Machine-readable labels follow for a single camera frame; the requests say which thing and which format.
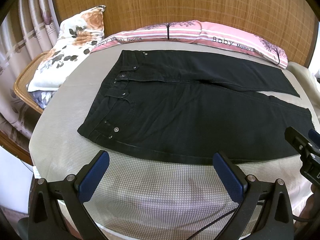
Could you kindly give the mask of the black jeans pants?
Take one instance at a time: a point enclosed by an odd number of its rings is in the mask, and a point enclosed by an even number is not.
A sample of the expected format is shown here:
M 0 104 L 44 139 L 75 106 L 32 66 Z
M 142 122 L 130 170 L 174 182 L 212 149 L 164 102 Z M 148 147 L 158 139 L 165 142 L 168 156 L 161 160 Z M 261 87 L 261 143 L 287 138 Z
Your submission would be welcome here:
M 121 52 L 78 133 L 135 158 L 209 165 L 222 151 L 236 164 L 295 155 L 284 133 L 313 128 L 308 109 L 275 67 L 221 54 Z

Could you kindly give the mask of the grey patterned cushion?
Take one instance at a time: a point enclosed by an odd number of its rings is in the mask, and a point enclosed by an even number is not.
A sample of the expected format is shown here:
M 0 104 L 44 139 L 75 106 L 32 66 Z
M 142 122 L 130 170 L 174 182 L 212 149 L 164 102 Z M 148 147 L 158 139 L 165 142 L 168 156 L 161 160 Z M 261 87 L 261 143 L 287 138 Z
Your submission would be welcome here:
M 48 103 L 54 96 L 56 91 L 41 91 L 37 90 L 34 92 L 29 92 L 32 100 L 42 109 L 45 109 L 48 106 Z

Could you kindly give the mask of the rattan wicker chair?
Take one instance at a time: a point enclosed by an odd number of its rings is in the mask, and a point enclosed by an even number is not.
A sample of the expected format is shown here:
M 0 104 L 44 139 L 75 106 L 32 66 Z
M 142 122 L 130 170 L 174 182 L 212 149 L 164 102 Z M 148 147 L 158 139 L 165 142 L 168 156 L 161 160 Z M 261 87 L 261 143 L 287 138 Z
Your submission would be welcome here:
M 32 80 L 39 64 L 48 54 L 48 51 L 44 51 L 39 54 L 35 59 L 33 59 L 25 69 L 20 73 L 14 83 L 14 92 L 15 94 L 29 107 L 38 113 L 42 114 L 43 109 L 32 99 L 30 94 L 27 91 L 27 84 Z

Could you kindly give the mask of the bamboo mat headboard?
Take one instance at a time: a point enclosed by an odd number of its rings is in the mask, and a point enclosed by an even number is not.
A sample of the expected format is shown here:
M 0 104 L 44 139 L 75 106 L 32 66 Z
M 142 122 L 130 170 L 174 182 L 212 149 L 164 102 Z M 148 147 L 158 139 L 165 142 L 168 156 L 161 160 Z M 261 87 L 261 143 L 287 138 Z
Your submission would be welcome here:
M 105 5 L 105 35 L 147 25 L 207 21 L 258 35 L 285 50 L 290 61 L 308 67 L 318 20 L 306 0 L 53 0 L 58 21 Z

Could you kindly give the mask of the pink striped folded blanket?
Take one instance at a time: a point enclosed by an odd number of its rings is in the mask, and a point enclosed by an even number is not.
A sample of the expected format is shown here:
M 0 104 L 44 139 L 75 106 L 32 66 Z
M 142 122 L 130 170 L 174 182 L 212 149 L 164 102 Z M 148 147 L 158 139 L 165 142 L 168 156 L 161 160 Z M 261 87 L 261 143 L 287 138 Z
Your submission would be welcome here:
M 122 44 L 171 41 L 208 46 L 263 58 L 285 69 L 285 51 L 264 38 L 246 31 L 198 20 L 160 23 L 131 31 L 121 31 L 100 41 L 92 52 Z

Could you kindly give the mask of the floral white pillow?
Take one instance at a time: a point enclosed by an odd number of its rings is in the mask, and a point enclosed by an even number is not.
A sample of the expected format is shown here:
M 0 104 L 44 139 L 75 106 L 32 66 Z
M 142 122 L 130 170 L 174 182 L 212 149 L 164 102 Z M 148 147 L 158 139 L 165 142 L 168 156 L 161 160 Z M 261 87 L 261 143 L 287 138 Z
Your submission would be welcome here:
M 97 5 L 61 22 L 57 42 L 39 64 L 28 92 L 59 89 L 103 40 L 105 9 L 105 5 Z

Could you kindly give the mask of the beige floral curtain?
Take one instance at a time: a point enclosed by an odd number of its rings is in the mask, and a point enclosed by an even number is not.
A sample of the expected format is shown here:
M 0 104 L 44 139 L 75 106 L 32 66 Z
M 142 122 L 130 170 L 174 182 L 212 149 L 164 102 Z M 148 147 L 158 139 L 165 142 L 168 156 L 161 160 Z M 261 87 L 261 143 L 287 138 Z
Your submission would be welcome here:
M 49 0 L 12 0 L 1 22 L 1 132 L 30 139 L 38 114 L 14 92 L 25 67 L 57 41 Z

